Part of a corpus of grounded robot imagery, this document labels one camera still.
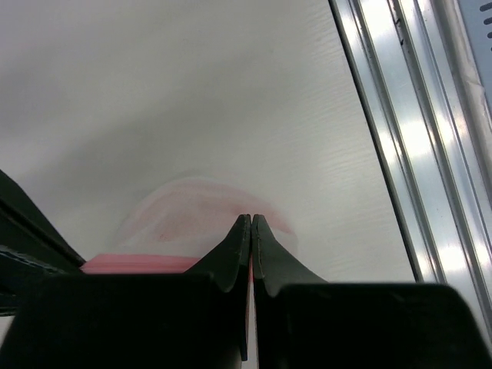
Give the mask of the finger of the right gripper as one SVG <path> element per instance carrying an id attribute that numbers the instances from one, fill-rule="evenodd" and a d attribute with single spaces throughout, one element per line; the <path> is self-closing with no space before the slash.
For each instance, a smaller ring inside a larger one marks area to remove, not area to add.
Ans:
<path id="1" fill-rule="evenodd" d="M 1 306 L 16 308 L 51 276 L 81 274 L 85 260 L 5 172 L 1 173 Z"/>

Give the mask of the aluminium mounting rail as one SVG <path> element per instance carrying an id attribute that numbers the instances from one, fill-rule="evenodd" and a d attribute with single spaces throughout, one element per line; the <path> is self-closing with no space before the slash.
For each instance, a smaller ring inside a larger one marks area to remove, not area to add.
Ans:
<path id="1" fill-rule="evenodd" d="M 333 1 L 419 281 L 453 286 L 491 333 L 491 206 L 432 1 Z"/>

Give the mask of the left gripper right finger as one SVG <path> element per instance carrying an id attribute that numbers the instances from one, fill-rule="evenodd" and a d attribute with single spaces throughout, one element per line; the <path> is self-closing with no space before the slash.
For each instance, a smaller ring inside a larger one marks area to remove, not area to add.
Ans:
<path id="1" fill-rule="evenodd" d="M 282 368 L 290 337 L 282 290 L 327 282 L 278 242 L 261 214 L 253 217 L 251 251 L 258 367 Z"/>

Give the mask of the white mesh laundry bag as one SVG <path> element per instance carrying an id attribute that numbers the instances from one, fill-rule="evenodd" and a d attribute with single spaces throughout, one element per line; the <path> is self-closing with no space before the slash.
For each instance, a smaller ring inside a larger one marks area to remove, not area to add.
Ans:
<path id="1" fill-rule="evenodd" d="M 208 178 L 170 181 L 128 214 L 109 250 L 85 262 L 86 274 L 181 273 L 222 242 L 242 214 L 262 214 L 292 254 L 298 238 L 272 203 Z"/>

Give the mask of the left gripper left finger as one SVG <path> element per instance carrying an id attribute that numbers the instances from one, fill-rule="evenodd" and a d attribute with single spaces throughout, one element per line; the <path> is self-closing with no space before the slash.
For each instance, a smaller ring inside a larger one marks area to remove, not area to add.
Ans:
<path id="1" fill-rule="evenodd" d="M 251 216 L 241 214 L 224 240 L 187 270 L 209 277 L 206 341 L 216 361 L 248 359 Z"/>

